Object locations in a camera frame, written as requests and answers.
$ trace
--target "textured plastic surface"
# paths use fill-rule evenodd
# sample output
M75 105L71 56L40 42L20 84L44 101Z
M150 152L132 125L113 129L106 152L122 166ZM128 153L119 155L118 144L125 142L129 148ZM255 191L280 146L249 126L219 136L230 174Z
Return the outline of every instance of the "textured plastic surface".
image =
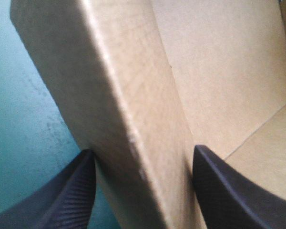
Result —
M83 150L48 184L1 213L0 229L86 228L95 189L93 153Z
M209 229L286 229L286 201L257 186L206 146L196 146L193 184Z

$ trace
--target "cardboard box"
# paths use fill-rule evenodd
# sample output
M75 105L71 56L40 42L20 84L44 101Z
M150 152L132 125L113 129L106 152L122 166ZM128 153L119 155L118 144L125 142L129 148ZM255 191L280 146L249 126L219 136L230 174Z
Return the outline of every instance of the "cardboard box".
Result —
M247 142L286 128L276 0L12 0L11 19L124 229L205 228L194 145L245 173L270 156Z

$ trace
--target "black plastic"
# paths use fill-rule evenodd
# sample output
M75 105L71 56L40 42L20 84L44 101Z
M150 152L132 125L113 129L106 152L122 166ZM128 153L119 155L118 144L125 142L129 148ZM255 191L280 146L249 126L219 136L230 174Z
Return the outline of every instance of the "black plastic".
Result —
M286 201L196 146L193 185L208 229L286 229Z
M83 150L49 183L0 214L0 229L85 229L96 190L93 152Z

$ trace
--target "blue wall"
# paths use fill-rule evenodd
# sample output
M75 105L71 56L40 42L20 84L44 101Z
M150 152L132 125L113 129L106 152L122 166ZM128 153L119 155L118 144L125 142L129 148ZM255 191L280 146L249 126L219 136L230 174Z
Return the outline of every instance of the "blue wall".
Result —
M0 0L0 212L26 198L79 153ZM98 187L90 229L119 229Z

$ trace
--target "crease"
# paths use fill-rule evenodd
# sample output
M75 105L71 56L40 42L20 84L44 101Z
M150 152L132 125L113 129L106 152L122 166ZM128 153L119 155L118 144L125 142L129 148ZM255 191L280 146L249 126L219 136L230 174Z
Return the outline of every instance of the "crease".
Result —
M239 148L241 148L253 135L258 132L263 126L265 126L271 119L273 119L274 116L276 116L280 111L282 111L286 107L286 104L283 105L280 109L278 109L272 116L270 116L268 119L266 119L265 122L263 122L255 131L253 131L247 138L245 138L242 143L236 147L230 154L228 154L226 157L224 157L224 161L226 161L229 157L231 157Z

